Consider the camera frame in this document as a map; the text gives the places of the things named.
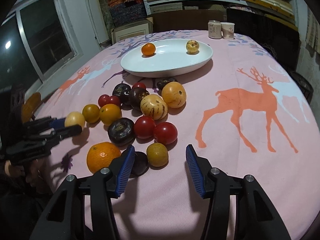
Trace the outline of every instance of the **oval plate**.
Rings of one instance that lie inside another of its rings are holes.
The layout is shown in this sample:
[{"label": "oval plate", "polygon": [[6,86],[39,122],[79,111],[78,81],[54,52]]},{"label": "oval plate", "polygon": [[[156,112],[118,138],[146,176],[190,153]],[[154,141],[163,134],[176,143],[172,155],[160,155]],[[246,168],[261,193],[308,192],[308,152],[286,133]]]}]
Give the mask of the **oval plate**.
[{"label": "oval plate", "polygon": [[188,54],[188,39],[168,39],[152,42],[156,46],[154,55],[142,55],[143,45],[126,53],[121,59],[121,67],[132,75],[148,78],[177,76],[189,73],[205,65],[213,55],[211,47],[198,41],[196,54]]}]

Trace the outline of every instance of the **window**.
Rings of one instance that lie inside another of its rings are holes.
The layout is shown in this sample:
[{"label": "window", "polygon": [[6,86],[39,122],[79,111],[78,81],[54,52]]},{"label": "window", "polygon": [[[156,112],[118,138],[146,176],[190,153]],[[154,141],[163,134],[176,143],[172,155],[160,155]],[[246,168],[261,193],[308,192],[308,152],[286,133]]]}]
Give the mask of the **window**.
[{"label": "window", "polygon": [[0,89],[13,84],[36,91],[78,55],[61,0],[24,0],[0,27]]}]

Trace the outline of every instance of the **pink tablecloth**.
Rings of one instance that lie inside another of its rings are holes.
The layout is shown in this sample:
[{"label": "pink tablecloth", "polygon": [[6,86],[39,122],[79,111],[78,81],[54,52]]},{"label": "pink tablecloth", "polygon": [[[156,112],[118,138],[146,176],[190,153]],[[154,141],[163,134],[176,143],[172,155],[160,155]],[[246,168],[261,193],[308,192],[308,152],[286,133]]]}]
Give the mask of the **pink tablecloth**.
[{"label": "pink tablecloth", "polygon": [[[177,144],[169,147],[169,164],[130,179],[125,193],[112,201],[122,239],[200,238],[208,201],[197,195],[190,179],[185,162],[188,144],[229,175],[254,175],[292,239],[300,239],[320,210],[319,130],[296,84],[249,37],[236,34],[232,41],[212,40],[207,31],[170,31],[126,39],[75,73],[39,116],[81,112],[85,105],[97,104],[100,95],[111,94],[116,84],[133,85],[140,78],[122,70],[122,55],[146,42],[169,38],[205,42],[213,57],[199,70],[176,77],[188,98],[184,109],[171,110],[167,117],[179,131]],[[157,92],[155,79],[143,82],[150,93]],[[131,110],[123,111],[123,116],[138,118]],[[90,176],[87,152],[103,141],[109,138],[99,122],[85,128],[79,138],[66,139],[52,149],[46,175],[52,189],[68,174]],[[150,143],[133,145],[145,152]],[[85,215],[91,227],[88,202]]]}]

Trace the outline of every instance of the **paper cup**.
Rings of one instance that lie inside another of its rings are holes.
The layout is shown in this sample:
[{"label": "paper cup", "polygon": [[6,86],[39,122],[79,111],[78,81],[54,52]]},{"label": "paper cup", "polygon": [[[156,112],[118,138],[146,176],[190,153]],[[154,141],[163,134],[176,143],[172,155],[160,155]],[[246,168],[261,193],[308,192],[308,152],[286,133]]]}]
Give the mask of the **paper cup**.
[{"label": "paper cup", "polygon": [[233,40],[235,33],[235,24],[234,23],[221,23],[222,27],[222,36],[224,39]]}]

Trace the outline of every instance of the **metal screw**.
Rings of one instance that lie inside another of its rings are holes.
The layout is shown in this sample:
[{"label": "metal screw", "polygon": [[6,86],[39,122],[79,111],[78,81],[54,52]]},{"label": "metal screw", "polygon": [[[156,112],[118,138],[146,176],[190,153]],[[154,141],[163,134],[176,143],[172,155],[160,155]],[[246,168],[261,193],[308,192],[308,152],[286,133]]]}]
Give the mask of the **metal screw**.
[{"label": "metal screw", "polygon": [[245,176],[245,179],[246,179],[247,181],[249,181],[249,182],[252,182],[252,181],[254,181],[254,176],[252,176],[252,175],[247,175],[247,176]]},{"label": "metal screw", "polygon": [[108,173],[110,172],[110,169],[108,169],[108,168],[102,168],[102,169],[100,170],[100,172],[101,172],[102,174],[108,174]]},{"label": "metal screw", "polygon": [[218,168],[212,168],[212,169],[210,170],[210,172],[211,172],[212,174],[214,174],[214,175],[217,175],[217,174],[220,173],[220,170],[219,170]]},{"label": "metal screw", "polygon": [[67,176],[67,181],[73,181],[75,179],[74,175],[68,175]]}]

